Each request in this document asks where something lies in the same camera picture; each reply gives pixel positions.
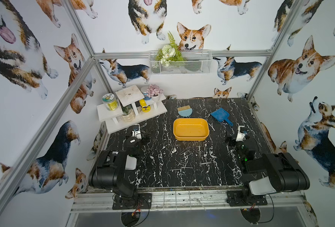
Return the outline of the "green lidded glass jar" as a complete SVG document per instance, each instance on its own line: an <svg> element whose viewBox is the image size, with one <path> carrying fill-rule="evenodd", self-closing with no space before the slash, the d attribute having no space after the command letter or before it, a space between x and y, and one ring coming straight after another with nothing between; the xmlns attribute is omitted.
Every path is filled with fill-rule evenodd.
<svg viewBox="0 0 335 227"><path fill-rule="evenodd" d="M105 94L102 97L102 102L109 111L114 111L118 109L118 102L113 93Z"/></svg>

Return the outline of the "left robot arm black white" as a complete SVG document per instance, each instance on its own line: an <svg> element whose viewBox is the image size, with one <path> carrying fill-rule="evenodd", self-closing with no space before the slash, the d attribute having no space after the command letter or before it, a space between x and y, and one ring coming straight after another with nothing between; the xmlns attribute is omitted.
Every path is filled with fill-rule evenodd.
<svg viewBox="0 0 335 227"><path fill-rule="evenodd" d="M142 146L149 143L150 136L141 133L140 125L127 130L122 150L103 150L96 160L90 175L89 185L98 189L110 189L121 199L136 199L137 189L125 179L126 166L135 170L143 156Z"/></svg>

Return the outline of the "small plant in woven pot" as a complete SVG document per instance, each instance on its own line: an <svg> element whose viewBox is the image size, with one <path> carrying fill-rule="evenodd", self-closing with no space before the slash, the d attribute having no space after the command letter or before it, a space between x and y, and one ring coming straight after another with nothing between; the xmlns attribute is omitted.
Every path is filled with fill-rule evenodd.
<svg viewBox="0 0 335 227"><path fill-rule="evenodd" d="M121 115L121 119L124 122L132 122L135 119L135 113L131 104L122 107L122 112L123 114Z"/></svg>

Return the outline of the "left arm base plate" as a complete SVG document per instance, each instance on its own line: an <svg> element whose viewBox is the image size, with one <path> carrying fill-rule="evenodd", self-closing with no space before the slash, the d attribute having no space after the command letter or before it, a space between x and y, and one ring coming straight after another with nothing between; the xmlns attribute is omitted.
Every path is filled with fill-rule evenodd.
<svg viewBox="0 0 335 227"><path fill-rule="evenodd" d="M113 210L138 210L150 209L152 202L151 193L138 193L132 198L116 195L113 199Z"/></svg>

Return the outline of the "pink flowers in white pot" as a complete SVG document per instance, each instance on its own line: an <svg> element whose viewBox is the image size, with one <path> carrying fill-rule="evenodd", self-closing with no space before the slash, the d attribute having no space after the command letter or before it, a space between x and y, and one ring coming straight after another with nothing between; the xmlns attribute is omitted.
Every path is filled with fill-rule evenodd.
<svg viewBox="0 0 335 227"><path fill-rule="evenodd" d="M146 91L147 96L154 102L158 102L160 100L160 94L163 93L163 90L156 84L149 85Z"/></svg>

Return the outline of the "green white artificial flowers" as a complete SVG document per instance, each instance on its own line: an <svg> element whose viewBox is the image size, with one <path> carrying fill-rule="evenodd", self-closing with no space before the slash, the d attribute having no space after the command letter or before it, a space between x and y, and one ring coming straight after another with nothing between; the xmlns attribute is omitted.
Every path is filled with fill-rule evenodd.
<svg viewBox="0 0 335 227"><path fill-rule="evenodd" d="M169 43L159 49L155 57L155 61L165 67L177 65L178 62L185 61L185 58L179 51L178 45L170 31L168 32L168 39Z"/></svg>

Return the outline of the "blue white cup on shelf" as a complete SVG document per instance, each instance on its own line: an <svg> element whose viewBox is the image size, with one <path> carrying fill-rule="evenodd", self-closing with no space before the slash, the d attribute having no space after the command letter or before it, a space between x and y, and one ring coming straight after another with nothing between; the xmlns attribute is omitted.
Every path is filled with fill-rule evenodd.
<svg viewBox="0 0 335 227"><path fill-rule="evenodd" d="M146 92L143 92L143 94L144 94L144 100L145 100L145 101L149 101L149 100L151 100L151 97L149 97L149 94L148 94L147 91L146 91Z"/></svg>

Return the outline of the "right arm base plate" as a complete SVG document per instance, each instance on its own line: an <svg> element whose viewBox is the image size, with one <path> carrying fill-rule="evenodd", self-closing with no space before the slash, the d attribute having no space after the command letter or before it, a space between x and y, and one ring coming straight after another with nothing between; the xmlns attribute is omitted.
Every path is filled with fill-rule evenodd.
<svg viewBox="0 0 335 227"><path fill-rule="evenodd" d="M242 191L227 191L227 203L231 207L237 206L265 206L268 205L264 195L245 194Z"/></svg>

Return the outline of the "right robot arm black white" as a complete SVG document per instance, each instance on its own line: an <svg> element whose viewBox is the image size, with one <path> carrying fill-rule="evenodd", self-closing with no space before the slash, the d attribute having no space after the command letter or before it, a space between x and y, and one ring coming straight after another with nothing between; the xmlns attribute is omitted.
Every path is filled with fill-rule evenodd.
<svg viewBox="0 0 335 227"><path fill-rule="evenodd" d="M230 206L266 205L266 196L281 192L307 190L310 180L304 170L289 153L263 153L256 158L259 147L253 147L256 140L238 127L235 136L226 132L225 142L233 146L237 153L237 165L243 174L265 173L258 180L245 180L241 191L227 192L227 203Z"/></svg>

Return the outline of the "small blue hand brush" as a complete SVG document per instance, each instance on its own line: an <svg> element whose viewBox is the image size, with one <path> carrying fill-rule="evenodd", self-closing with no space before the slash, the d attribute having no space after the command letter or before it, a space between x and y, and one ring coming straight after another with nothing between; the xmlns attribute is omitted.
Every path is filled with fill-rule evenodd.
<svg viewBox="0 0 335 227"><path fill-rule="evenodd" d="M193 110L190 106L179 107L177 110L181 117L189 117L193 113Z"/></svg>

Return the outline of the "white tiered display shelf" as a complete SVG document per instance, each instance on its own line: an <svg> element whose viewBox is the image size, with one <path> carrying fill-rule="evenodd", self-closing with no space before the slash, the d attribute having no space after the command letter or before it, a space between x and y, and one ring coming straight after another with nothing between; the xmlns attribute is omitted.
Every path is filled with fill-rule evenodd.
<svg viewBox="0 0 335 227"><path fill-rule="evenodd" d="M136 86L130 86L115 92L118 106L117 110L110 111L105 104L97 106L99 121L106 124L109 134L128 128L134 124L141 123L153 117L167 112L162 103L166 99L164 94L159 95L158 100L148 100L146 105L151 109L148 112L140 111L136 106L144 98L144 94Z"/></svg>

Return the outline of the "blue plastic dustpan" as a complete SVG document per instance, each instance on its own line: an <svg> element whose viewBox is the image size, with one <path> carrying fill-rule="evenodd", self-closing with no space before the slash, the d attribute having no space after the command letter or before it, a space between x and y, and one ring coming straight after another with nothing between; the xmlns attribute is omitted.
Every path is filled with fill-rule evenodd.
<svg viewBox="0 0 335 227"><path fill-rule="evenodd" d="M223 108L219 108L218 110L211 113L211 116L215 118L218 122L227 122L230 126L233 126L233 123L229 120L230 114L225 111Z"/></svg>

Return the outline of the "yellow plastic storage box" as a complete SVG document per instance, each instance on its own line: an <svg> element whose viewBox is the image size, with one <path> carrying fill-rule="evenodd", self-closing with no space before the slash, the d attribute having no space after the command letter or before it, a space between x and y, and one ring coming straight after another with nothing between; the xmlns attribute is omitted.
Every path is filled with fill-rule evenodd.
<svg viewBox="0 0 335 227"><path fill-rule="evenodd" d="M202 118L179 118L174 121L173 134L178 141L205 141L210 131Z"/></svg>

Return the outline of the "yellow toy bottle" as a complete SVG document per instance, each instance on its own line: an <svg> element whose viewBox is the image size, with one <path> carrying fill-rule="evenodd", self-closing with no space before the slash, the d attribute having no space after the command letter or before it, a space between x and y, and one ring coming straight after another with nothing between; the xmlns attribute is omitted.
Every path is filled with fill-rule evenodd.
<svg viewBox="0 0 335 227"><path fill-rule="evenodd" d="M150 111L150 106L146 104L146 101L144 99L139 100L139 103L144 113L147 113Z"/></svg>

